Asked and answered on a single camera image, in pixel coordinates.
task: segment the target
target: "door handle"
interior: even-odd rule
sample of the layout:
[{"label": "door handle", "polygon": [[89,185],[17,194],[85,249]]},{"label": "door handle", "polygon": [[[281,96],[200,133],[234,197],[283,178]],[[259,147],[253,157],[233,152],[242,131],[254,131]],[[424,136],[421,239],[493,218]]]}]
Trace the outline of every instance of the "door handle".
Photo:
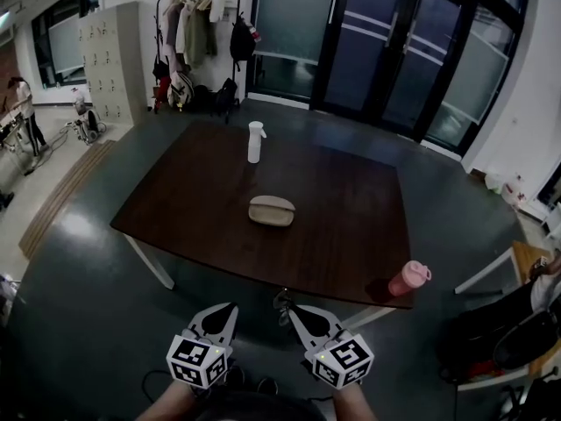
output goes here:
[{"label": "door handle", "polygon": [[387,34],[386,45],[389,46],[389,40],[392,38],[394,34],[395,23],[397,22],[397,17],[399,16],[399,12],[394,12],[394,16],[392,17],[392,24],[389,26],[389,33]]},{"label": "door handle", "polygon": [[403,46],[403,54],[407,54],[407,51],[409,49],[409,44],[411,43],[411,38],[413,37],[413,32],[415,31],[416,24],[417,24],[417,19],[413,20],[413,23],[411,23],[411,28],[407,33],[407,39],[405,40],[405,45]]}]

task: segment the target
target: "window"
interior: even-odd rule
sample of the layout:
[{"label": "window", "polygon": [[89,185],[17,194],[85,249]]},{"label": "window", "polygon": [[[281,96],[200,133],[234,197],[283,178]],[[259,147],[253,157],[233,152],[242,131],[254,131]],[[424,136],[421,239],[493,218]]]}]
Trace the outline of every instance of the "window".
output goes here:
[{"label": "window", "polygon": [[456,73],[427,133],[430,139],[458,147],[472,124],[481,124],[507,70],[512,40],[512,31],[479,6]]},{"label": "window", "polygon": [[249,65],[250,91],[308,100],[331,0],[254,1],[261,41]]},{"label": "window", "polygon": [[60,0],[32,21],[33,43],[44,88],[86,82],[78,44],[78,18],[99,0]]}]

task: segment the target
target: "dark brown tabletop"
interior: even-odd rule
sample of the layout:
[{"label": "dark brown tabletop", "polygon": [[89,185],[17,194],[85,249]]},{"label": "dark brown tabletop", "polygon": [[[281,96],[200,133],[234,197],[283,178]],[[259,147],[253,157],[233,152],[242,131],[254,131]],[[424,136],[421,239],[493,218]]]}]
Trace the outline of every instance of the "dark brown tabletop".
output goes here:
[{"label": "dark brown tabletop", "polygon": [[[395,168],[270,136],[247,162],[249,131],[195,122],[135,188],[111,226],[225,272],[328,298],[411,308],[387,282],[410,260]],[[296,208],[286,228],[252,222],[259,195]]]}]

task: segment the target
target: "white table leg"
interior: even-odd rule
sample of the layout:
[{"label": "white table leg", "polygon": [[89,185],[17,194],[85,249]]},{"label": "white table leg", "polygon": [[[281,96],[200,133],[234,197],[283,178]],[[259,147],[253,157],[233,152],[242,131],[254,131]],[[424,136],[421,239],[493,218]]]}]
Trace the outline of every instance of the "white table leg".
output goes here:
[{"label": "white table leg", "polygon": [[142,242],[133,239],[132,237],[123,234],[124,237],[129,241],[132,246],[132,249],[137,252],[140,256],[140,259],[146,264],[146,266],[152,271],[160,282],[164,284],[164,287],[167,289],[173,289],[175,282],[174,280],[169,277],[166,270],[161,266],[158,262],[158,259],[154,256],[153,252],[150,251],[148,245],[143,244]]},{"label": "white table leg", "polygon": [[469,289],[471,286],[473,286],[477,282],[481,281],[481,279],[483,279],[485,276],[489,275],[491,272],[493,272],[496,268],[498,268],[501,264],[506,262],[508,259],[512,259],[513,263],[515,264],[514,251],[513,251],[512,247],[510,247],[507,251],[505,251],[503,254],[501,254],[499,257],[497,257],[495,260],[493,260],[489,265],[487,265],[485,268],[483,268],[481,271],[479,271],[475,276],[472,276],[471,278],[469,278],[464,283],[458,285],[454,289],[454,293],[457,295],[457,294],[462,293],[463,291]]},{"label": "white table leg", "polygon": [[485,379],[484,381],[463,383],[458,385],[458,391],[467,391],[469,389],[483,389],[484,387],[491,387],[492,385],[499,385],[505,382],[513,381],[514,379],[519,379],[529,374],[529,366],[526,365],[516,371],[512,371],[506,375],[500,375],[493,377],[491,379]]},{"label": "white table leg", "polygon": [[394,307],[380,307],[374,305],[342,321],[341,325],[343,329],[356,329],[362,325],[372,323],[375,319],[382,318],[384,315],[387,315],[394,310]]}]

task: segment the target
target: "beige pouch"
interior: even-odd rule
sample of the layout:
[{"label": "beige pouch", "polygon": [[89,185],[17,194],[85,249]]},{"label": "beige pouch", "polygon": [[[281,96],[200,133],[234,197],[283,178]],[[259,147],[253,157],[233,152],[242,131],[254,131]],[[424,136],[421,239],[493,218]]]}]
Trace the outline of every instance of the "beige pouch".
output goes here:
[{"label": "beige pouch", "polygon": [[249,218],[263,225],[290,226],[295,210],[292,203],[277,196],[256,196],[249,202]]}]

